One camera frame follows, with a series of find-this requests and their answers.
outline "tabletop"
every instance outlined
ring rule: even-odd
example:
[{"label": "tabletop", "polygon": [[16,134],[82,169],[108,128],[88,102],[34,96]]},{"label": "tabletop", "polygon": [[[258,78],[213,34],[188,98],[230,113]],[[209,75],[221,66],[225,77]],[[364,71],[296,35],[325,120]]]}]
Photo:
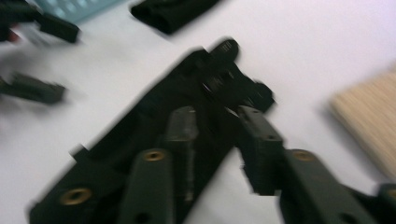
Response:
[{"label": "tabletop", "polygon": [[[287,148],[316,153],[337,179],[374,194],[389,182],[332,115],[329,101],[396,60],[393,0],[223,0],[173,35],[133,18],[123,1],[79,24],[76,45],[57,39],[0,45],[0,76],[18,71],[67,88],[46,106],[0,98],[0,223],[27,212],[68,167],[70,152],[94,145],[142,94],[197,47],[225,36],[240,46],[240,70],[265,83],[267,118]],[[186,223],[281,223],[276,197],[251,193],[236,149]]]}]

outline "light brown wooden object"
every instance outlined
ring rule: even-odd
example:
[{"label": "light brown wooden object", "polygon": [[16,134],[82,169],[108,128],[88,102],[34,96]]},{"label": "light brown wooden object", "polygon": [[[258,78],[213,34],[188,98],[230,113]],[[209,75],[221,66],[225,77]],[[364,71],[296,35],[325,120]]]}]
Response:
[{"label": "light brown wooden object", "polygon": [[396,71],[335,95],[332,109],[383,172],[396,179]]}]

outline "perforated plastic container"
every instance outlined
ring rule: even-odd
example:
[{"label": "perforated plastic container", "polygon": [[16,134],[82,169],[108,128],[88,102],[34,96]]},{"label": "perforated plastic container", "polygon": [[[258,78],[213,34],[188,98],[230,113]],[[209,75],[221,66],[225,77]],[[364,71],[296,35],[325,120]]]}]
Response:
[{"label": "perforated plastic container", "polygon": [[120,1],[123,0],[35,0],[45,12],[73,23]]}]

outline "teal basket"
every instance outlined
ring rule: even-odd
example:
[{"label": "teal basket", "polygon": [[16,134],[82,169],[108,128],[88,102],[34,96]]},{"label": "teal basket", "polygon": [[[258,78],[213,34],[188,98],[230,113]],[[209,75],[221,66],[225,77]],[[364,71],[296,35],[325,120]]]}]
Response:
[{"label": "teal basket", "polygon": [[73,23],[88,19],[120,1],[123,0],[35,0],[43,11]]}]

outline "rolled black fabric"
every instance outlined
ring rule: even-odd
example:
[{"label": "rolled black fabric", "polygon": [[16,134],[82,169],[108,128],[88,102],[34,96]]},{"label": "rolled black fabric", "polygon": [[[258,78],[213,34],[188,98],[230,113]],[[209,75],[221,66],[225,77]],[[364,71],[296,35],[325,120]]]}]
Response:
[{"label": "rolled black fabric", "polygon": [[192,21],[220,0],[146,0],[131,7],[138,20],[172,34]]}]

